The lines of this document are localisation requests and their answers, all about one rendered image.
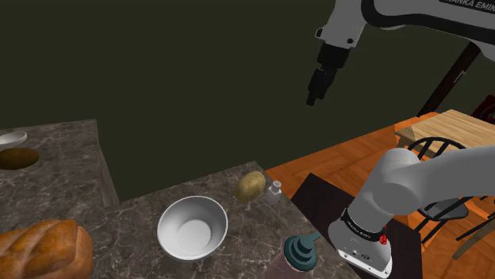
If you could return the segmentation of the brown bread loaf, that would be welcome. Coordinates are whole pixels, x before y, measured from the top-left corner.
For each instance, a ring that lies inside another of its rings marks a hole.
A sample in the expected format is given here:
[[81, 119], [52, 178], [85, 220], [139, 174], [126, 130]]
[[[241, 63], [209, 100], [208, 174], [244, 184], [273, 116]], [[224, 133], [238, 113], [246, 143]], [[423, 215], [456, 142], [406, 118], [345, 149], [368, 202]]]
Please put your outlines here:
[[74, 220], [0, 233], [0, 279], [88, 279], [94, 244]]

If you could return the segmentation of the dark brown potato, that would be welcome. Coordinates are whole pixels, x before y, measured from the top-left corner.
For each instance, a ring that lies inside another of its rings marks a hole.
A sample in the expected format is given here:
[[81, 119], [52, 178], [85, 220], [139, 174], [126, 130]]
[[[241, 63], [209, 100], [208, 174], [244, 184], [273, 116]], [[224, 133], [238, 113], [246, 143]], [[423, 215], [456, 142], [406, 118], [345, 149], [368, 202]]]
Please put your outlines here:
[[9, 148], [0, 151], [0, 170], [20, 170], [36, 163], [39, 157], [30, 148]]

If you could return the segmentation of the clear salt shaker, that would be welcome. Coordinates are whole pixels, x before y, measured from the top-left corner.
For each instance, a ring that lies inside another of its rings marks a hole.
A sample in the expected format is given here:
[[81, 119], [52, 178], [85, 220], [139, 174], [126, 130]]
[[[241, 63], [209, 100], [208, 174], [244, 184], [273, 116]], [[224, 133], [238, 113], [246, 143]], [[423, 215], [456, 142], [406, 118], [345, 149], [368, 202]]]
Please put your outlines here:
[[273, 181], [266, 191], [265, 199], [268, 204], [276, 204], [282, 195], [281, 191], [282, 183], [280, 181]]

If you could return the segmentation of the wooden dining table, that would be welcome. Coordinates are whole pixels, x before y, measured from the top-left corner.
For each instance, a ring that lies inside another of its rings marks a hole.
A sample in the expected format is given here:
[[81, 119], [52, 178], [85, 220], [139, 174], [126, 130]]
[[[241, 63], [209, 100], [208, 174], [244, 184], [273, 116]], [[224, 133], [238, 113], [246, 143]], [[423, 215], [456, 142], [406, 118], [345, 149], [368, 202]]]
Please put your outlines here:
[[443, 137], [464, 147], [495, 145], [495, 125], [450, 109], [427, 113], [396, 127], [397, 147], [408, 147], [425, 137]]

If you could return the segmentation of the dark wooden door frame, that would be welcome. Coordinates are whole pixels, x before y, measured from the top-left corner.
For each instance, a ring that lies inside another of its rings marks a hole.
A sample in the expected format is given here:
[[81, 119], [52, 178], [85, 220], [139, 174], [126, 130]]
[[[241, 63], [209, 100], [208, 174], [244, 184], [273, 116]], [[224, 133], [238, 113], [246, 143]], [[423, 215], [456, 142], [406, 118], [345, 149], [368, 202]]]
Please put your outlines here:
[[439, 108], [439, 105], [451, 92], [458, 80], [466, 73], [467, 69], [472, 62], [476, 60], [480, 52], [481, 50], [476, 44], [472, 42], [468, 43], [452, 65], [451, 69], [445, 74], [439, 85], [420, 109], [417, 114], [418, 117], [435, 112]]

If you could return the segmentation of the small white bowl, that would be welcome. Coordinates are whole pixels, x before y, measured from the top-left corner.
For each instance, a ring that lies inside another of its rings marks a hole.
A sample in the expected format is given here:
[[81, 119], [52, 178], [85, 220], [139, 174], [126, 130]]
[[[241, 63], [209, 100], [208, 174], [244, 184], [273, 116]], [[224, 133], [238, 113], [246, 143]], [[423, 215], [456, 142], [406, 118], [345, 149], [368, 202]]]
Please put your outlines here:
[[11, 132], [0, 136], [0, 151], [16, 147], [27, 140], [26, 132]]

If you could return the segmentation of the black chair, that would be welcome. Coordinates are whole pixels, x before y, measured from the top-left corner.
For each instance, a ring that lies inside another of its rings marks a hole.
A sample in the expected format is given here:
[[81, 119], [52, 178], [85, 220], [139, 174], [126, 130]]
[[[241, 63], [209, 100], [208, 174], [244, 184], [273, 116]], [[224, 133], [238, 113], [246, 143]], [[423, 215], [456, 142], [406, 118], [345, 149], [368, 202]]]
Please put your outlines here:
[[[461, 143], [458, 143], [452, 139], [430, 136], [411, 143], [408, 149], [412, 151], [416, 147], [419, 147], [421, 144], [423, 144], [424, 146], [419, 150], [419, 154], [417, 156], [418, 159], [422, 159], [429, 150], [429, 147], [435, 141], [441, 142], [442, 145], [434, 155], [428, 156], [430, 159], [444, 153], [450, 145], [457, 147], [458, 149], [466, 148]], [[465, 206], [465, 203], [470, 199], [472, 199], [472, 197], [454, 198], [445, 201], [437, 201], [428, 204], [423, 208], [419, 208], [417, 211], [424, 217], [424, 219], [419, 225], [416, 226], [415, 231], [420, 231], [429, 221], [435, 221], [437, 223], [437, 225], [428, 233], [428, 235], [421, 240], [421, 243], [425, 244], [429, 239], [431, 239], [447, 221], [466, 218], [469, 215], [469, 210]]]

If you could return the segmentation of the yellow potato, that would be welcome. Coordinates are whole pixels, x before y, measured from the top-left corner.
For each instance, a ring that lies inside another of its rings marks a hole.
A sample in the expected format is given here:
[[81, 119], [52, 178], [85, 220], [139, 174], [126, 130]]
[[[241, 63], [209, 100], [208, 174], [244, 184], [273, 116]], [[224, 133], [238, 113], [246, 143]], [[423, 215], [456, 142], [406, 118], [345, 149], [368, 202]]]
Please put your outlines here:
[[259, 171], [252, 171], [244, 175], [234, 189], [234, 197], [239, 202], [250, 202], [259, 196], [266, 185], [264, 175]]

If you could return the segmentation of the bottle with teal cap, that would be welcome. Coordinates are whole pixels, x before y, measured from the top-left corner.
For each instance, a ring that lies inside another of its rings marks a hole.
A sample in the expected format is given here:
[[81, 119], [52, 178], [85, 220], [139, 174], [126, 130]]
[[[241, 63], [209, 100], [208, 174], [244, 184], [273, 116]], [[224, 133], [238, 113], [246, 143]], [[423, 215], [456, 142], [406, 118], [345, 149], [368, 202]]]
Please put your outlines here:
[[311, 235], [290, 236], [264, 274], [264, 279], [305, 279], [317, 264], [314, 242], [321, 237], [315, 231]]

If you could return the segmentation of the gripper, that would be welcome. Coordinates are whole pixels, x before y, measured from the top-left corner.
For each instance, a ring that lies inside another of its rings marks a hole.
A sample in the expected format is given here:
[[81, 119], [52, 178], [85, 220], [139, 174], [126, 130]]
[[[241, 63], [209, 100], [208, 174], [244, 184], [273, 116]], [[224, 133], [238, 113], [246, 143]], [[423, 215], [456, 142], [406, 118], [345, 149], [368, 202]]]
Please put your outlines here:
[[316, 99], [322, 100], [324, 98], [327, 88], [333, 83], [337, 71], [343, 68], [349, 54], [348, 48], [340, 48], [326, 43], [321, 45], [317, 56], [320, 67], [313, 72], [308, 85], [307, 105], [314, 106]]

